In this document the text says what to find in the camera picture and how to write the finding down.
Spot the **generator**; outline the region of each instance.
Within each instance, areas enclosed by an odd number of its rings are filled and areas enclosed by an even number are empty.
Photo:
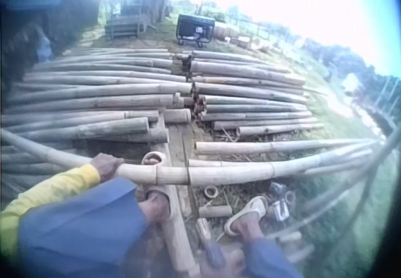
[[[198,47],[203,47],[203,43],[212,41],[214,24],[214,18],[180,14],[175,32],[178,44],[183,45],[184,41],[195,41]]]

